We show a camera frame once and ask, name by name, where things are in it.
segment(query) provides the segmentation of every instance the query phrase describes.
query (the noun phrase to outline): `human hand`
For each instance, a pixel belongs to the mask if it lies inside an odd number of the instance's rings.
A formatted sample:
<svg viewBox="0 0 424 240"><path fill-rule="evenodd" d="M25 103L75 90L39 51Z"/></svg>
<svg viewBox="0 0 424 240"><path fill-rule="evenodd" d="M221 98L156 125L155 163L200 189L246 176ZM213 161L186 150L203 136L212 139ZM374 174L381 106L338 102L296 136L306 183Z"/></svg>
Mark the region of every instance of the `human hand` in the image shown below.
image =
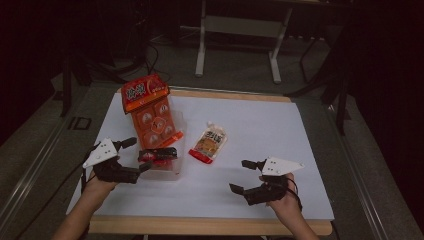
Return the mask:
<svg viewBox="0 0 424 240"><path fill-rule="evenodd" d="M294 195L296 193L294 175L288 173L286 177L291 179L291 181L288 181L288 188L291 191L287 191L286 195L280 200L267 202L267 205L274 210L280 222L293 233L296 239L318 239L317 235L303 218L298 199Z"/></svg>
<svg viewBox="0 0 424 240"><path fill-rule="evenodd" d="M275 211L278 218L284 225L286 225L291 219L302 216L297 198L293 195L293 193L296 192L294 175L293 173L288 173L286 174L286 177L291 180L288 181L288 188L292 190L292 192L287 191L286 195L280 200L267 202L267 206L270 206Z"/></svg>
<svg viewBox="0 0 424 240"><path fill-rule="evenodd" d="M117 185L118 183L116 182L99 180L94 171L91 171L89 180L78 202L86 208L86 210L94 213L102 206L103 201Z"/></svg>

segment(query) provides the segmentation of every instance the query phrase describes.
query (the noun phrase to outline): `metal stand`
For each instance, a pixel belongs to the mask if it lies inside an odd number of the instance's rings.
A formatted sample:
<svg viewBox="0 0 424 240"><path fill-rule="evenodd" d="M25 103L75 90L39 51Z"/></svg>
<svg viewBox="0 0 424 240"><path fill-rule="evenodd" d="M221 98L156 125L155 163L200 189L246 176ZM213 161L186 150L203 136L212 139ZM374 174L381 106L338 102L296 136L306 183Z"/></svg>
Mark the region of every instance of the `metal stand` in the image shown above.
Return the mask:
<svg viewBox="0 0 424 240"><path fill-rule="evenodd" d="M269 52L269 60L274 83L281 83L277 56L280 51L281 43L283 42L292 10L292 8L288 8L286 10L283 22L211 16L206 14L206 0L203 0L200 20L200 45L195 72L196 77L203 76L206 51L205 34L206 31L208 31L276 38L277 43L275 44L273 51Z"/></svg>

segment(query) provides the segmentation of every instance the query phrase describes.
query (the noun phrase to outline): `dark background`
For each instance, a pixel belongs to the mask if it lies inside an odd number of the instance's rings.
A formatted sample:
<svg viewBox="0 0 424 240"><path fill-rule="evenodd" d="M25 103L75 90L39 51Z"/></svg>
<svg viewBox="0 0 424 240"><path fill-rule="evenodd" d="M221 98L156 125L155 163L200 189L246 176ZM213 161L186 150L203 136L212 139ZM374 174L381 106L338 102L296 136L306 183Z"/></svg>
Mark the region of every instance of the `dark background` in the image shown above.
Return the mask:
<svg viewBox="0 0 424 240"><path fill-rule="evenodd" d="M100 8L92 0L2 3L0 144L54 94L50 79L62 71L62 59L70 46L106 63L116 56L132 57L128 50L134 46L125 47L134 23L134 6L128 2L102 1ZM163 29L171 37L178 36L180 24L198 26L200 1L153 2L142 13L149 16L149 26ZM309 38L310 28L317 22L301 20L305 19L301 10L295 13L297 18L291 24L297 25L290 26L290 32ZM324 11L314 7L303 10ZM423 10L418 1L361 1L339 39L353 74L349 93L356 98L422 231ZM115 17L121 22L109 25ZM122 39L107 41L111 34Z"/></svg>

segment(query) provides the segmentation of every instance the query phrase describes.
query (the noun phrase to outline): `white paper sheet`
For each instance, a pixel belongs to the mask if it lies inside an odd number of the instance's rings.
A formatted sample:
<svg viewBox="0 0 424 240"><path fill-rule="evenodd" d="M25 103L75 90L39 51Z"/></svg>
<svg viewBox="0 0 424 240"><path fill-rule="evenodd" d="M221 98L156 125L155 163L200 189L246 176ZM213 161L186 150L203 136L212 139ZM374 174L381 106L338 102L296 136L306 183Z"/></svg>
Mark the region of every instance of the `white paper sheet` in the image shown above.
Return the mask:
<svg viewBox="0 0 424 240"><path fill-rule="evenodd" d="M263 161L274 156L305 165L294 173L305 218L334 219L296 104L169 98L172 110L183 112L187 123L185 150L180 153L184 157L181 177L177 181L139 179L137 184L119 184L95 215L274 219L271 208L265 208L265 204L248 206L229 187L229 183L245 189L260 186L260 171L243 168L241 161ZM228 135L228 141L210 165L187 153L208 121L222 126ZM131 116L124 114L121 95L116 93L96 143L105 137L121 141L136 136ZM138 149L121 149L119 162L137 167ZM80 184L68 212L79 196Z"/></svg>

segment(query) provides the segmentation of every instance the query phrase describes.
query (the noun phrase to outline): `red snack bag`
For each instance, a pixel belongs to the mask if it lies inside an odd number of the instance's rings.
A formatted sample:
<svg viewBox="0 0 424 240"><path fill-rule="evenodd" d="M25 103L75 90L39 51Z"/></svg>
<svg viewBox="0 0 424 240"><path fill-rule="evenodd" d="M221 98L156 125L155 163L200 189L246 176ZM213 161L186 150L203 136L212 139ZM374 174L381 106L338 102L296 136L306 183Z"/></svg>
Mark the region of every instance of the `red snack bag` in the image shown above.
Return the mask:
<svg viewBox="0 0 424 240"><path fill-rule="evenodd" d="M209 123L208 128L188 153L206 164L211 164L226 141L227 134L224 129Z"/></svg>

